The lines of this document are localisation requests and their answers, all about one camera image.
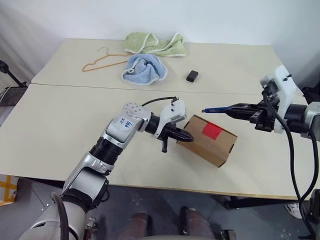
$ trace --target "clothes hanger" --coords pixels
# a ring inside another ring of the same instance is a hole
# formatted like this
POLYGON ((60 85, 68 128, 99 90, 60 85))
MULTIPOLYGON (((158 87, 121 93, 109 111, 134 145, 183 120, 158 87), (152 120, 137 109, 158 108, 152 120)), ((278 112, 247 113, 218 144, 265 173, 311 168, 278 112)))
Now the clothes hanger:
POLYGON ((97 69, 103 69, 103 68, 111 67, 111 66, 118 65, 118 64, 124 64, 124 63, 128 62, 128 60, 127 60, 127 61, 116 62, 116 63, 104 65, 104 66, 98 66, 98 67, 91 68, 91 69, 86 69, 86 67, 94 66, 97 62, 99 62, 100 60, 105 59, 107 57, 111 57, 111 56, 125 56, 126 57, 126 56, 130 55, 130 54, 109 54, 109 48, 106 46, 99 48, 98 51, 100 51, 101 49, 106 49, 105 56, 98 58, 93 63, 88 63, 85 66, 83 66, 82 72, 89 72, 89 71, 93 71, 93 70, 97 70, 97 69))

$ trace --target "floor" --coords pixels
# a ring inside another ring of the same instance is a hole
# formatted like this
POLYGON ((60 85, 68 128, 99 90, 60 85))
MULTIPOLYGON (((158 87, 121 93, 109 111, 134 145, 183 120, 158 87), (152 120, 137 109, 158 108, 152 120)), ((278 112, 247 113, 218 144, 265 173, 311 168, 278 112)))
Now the floor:
MULTIPOLYGON (((0 207, 1 239, 19 238, 52 203, 53 191, 61 189, 19 179, 15 203, 0 207)), ((141 211, 151 215, 155 235, 176 235, 182 206, 200 211, 217 239, 220 229, 235 230, 237 240, 297 240, 298 235, 307 235, 303 222, 291 217, 282 204, 226 210, 217 196, 204 193, 123 186, 110 186, 109 191, 110 199, 88 213, 97 218, 97 240, 116 240, 127 219, 141 211)))

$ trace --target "tabletop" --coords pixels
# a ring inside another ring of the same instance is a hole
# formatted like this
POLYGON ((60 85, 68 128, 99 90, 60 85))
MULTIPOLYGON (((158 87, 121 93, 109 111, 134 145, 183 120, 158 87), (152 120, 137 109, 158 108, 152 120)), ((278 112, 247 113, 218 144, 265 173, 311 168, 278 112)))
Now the tabletop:
MULTIPOLYGON (((167 67, 165 80, 149 86, 124 82, 121 73, 126 64, 82 72, 84 65, 106 55, 125 54, 124 41, 67 39, 32 83, 113 89, 197 92, 221 94, 260 94, 260 79, 273 73, 282 63, 270 45, 185 43, 186 57, 160 57, 167 67), (197 79, 186 81, 191 70, 197 79)), ((94 67, 126 61, 129 56, 111 56, 94 67)))
MULTIPOLYGON (((223 195, 295 199, 285 134, 255 130, 247 121, 201 109, 257 103, 254 94, 170 92, 184 100, 188 118, 196 114, 238 136, 227 160, 217 168, 170 139, 137 132, 108 177, 113 185, 178 189, 223 195)), ((64 181, 125 103, 142 104, 167 91, 31 84, 0 127, 0 174, 64 181)), ((297 96, 295 103, 306 104, 297 96)), ((160 114, 166 102, 146 106, 160 114)), ((294 133, 296 179, 306 189, 313 172, 312 144, 294 133)))

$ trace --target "blue towel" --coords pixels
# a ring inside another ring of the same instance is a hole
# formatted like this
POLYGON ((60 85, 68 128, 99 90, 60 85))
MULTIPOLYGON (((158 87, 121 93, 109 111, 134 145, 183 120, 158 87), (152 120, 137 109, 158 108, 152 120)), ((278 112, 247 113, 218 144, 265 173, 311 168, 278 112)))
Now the blue towel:
POLYGON ((167 68, 157 56, 137 53, 128 59, 121 78, 132 84, 147 86, 165 79, 167 73, 167 68))

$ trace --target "black eraser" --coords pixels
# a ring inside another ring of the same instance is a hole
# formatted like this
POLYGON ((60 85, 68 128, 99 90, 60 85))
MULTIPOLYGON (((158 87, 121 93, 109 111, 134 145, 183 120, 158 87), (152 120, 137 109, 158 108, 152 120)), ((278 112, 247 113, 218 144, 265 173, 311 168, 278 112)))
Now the black eraser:
POLYGON ((190 73, 189 73, 189 75, 186 77, 186 80, 187 81, 189 81, 189 82, 191 82, 191 83, 193 83, 194 81, 195 81, 195 79, 197 78, 197 76, 198 76, 198 72, 197 71, 191 71, 190 73))

